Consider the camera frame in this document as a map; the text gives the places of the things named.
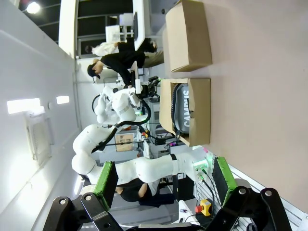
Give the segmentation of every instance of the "white shirt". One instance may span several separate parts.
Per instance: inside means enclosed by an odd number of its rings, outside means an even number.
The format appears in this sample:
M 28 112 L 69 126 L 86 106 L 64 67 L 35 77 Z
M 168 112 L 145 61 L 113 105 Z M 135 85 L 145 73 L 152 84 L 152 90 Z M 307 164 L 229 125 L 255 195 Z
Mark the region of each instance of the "white shirt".
M 115 43 L 102 42 L 97 47 L 92 48 L 92 53 L 97 56 L 105 56 L 107 54 L 119 53 L 119 48 L 115 47 Z

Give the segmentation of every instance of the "red button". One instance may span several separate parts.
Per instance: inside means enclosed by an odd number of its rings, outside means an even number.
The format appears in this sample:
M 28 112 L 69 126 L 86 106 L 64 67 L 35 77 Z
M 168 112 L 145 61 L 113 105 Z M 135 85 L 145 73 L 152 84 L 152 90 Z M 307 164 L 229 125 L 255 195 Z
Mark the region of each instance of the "red button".
M 195 208 L 196 213 L 200 213 L 203 210 L 203 206 L 199 205 Z

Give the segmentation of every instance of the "black shirt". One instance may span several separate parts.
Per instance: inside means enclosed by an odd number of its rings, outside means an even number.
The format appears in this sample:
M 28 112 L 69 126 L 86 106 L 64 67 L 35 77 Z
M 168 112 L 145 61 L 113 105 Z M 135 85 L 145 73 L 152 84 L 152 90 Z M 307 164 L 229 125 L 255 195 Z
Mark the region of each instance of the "black shirt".
M 108 54 L 101 58 L 101 62 L 108 68 L 118 72 L 125 85 L 131 85 L 129 68 L 137 61 L 138 68 L 142 68 L 145 60 L 144 52 L 140 51 L 123 51 L 114 54 Z
M 151 189 L 148 185 L 145 195 L 140 198 L 138 192 L 141 186 L 144 184 L 139 178 L 130 181 L 127 184 L 118 185 L 118 187 L 122 187 L 123 191 L 120 194 L 121 197 L 128 202 L 142 201 L 152 197 Z

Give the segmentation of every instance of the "gray pouch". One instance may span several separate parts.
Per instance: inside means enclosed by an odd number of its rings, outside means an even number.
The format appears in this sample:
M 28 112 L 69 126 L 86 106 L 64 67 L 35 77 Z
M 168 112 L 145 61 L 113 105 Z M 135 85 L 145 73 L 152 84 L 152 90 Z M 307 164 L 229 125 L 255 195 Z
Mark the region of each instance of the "gray pouch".
M 188 84 L 177 84 L 172 92 L 171 118 L 177 135 L 189 134 L 190 111 L 188 105 Z

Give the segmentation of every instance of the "beige tabletop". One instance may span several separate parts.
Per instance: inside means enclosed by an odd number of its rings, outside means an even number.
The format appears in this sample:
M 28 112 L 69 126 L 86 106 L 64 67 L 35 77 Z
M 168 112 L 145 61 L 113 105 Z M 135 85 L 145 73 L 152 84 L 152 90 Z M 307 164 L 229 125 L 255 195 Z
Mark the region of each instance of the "beige tabletop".
M 308 212 L 308 1 L 204 0 L 213 65 L 206 147 Z

